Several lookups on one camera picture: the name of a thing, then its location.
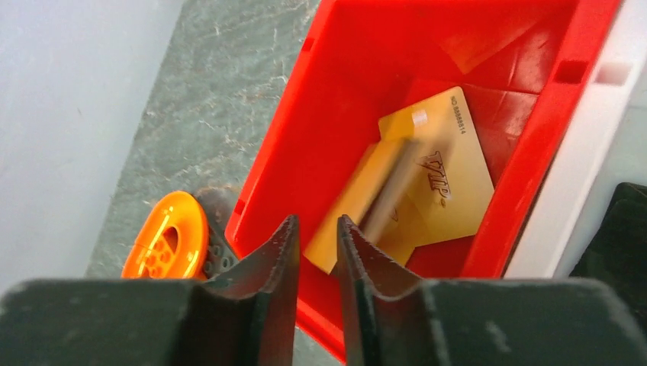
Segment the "grey studded base plate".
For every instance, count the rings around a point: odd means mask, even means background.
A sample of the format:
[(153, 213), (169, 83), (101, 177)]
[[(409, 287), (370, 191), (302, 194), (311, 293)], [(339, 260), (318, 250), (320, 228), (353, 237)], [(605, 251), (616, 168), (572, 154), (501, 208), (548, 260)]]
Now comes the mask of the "grey studded base plate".
[(208, 222), (208, 253), (202, 269), (207, 278), (214, 278), (240, 261), (225, 237), (233, 208), (223, 188), (203, 187), (193, 196), (201, 205)]

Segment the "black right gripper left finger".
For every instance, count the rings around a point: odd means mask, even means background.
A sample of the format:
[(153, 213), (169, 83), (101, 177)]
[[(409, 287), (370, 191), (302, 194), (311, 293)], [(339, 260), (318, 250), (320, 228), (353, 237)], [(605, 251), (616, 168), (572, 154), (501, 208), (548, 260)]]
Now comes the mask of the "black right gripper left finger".
[(1, 298), (3, 365), (290, 365), (299, 224), (198, 280), (33, 280)]

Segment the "white bin left compartment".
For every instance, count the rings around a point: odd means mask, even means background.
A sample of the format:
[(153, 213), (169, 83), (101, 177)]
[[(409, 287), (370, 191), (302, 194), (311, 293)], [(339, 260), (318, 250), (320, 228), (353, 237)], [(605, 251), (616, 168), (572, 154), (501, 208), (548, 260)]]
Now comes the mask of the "white bin left compartment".
[(570, 274), (616, 186), (646, 183), (646, 3), (622, 3), (506, 278)]

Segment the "red plastic bin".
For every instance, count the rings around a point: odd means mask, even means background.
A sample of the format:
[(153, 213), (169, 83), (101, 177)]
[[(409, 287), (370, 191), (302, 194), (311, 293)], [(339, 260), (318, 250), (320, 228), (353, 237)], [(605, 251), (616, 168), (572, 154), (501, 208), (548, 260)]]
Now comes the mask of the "red plastic bin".
[(236, 254), (290, 214), (307, 245), (378, 119), (460, 87), (494, 184), (475, 236), (416, 249), (426, 278), (498, 278), (618, 1), (322, 1), (226, 228)]

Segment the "orange curved toy track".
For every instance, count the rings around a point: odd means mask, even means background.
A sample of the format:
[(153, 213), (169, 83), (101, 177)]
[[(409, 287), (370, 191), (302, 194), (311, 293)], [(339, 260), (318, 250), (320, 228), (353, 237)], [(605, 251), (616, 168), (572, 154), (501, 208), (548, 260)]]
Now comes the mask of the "orange curved toy track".
[(205, 280), (208, 243), (208, 221), (202, 206), (186, 191), (171, 192), (151, 210), (121, 277)]

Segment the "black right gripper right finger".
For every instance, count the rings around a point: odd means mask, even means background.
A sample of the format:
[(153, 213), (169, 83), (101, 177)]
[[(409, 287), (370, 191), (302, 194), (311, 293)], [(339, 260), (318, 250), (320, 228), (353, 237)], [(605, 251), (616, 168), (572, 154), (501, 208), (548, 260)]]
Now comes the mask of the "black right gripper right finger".
[(588, 279), (422, 278), (337, 222), (348, 365), (644, 365), (646, 339)]

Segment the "gold credit card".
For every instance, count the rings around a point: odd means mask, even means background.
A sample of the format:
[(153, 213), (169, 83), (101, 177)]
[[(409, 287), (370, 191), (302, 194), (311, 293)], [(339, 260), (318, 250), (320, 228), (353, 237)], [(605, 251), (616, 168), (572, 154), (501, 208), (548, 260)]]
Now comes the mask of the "gold credit card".
[(305, 258), (326, 274), (333, 270), (337, 262), (337, 220), (343, 215), (355, 223), (368, 215), (369, 238), (377, 239), (413, 179), (413, 161), (428, 146), (415, 138), (382, 140), (371, 145), (307, 244)]
[(414, 249), (474, 235), (494, 193), (463, 90), (453, 87), (381, 117), (383, 140), (430, 143), (411, 162), (416, 176), (378, 245)]

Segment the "black card in bin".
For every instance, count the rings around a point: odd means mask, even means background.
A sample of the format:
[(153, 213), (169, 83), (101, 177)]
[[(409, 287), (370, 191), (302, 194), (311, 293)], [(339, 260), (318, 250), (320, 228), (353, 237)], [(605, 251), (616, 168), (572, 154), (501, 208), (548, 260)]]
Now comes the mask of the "black card in bin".
[(570, 275), (611, 286), (646, 327), (645, 186), (616, 186), (598, 231)]

